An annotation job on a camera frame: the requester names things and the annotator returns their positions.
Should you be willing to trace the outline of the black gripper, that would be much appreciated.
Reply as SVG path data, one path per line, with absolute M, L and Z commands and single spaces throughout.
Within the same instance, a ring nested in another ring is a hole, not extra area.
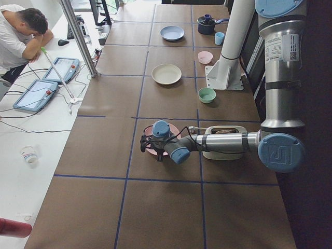
M 162 161 L 165 151 L 163 149 L 156 149 L 157 152 L 157 161 Z

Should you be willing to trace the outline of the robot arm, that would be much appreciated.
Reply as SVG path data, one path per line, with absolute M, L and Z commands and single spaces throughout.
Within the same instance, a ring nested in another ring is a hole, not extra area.
M 251 20 L 258 16 L 259 36 L 264 40 L 266 118 L 257 132 L 228 134 L 173 134 L 165 121 L 142 135 L 141 151 L 153 149 L 161 161 L 167 153 L 177 164 L 192 151 L 243 154 L 257 151 L 269 169 L 292 172 L 305 160 L 305 147 L 296 134 L 304 128 L 297 117 L 301 86 L 301 38 L 306 24 L 306 1 L 234 1 L 219 60 L 205 68 L 206 84 L 215 90 L 240 87 L 238 58 Z

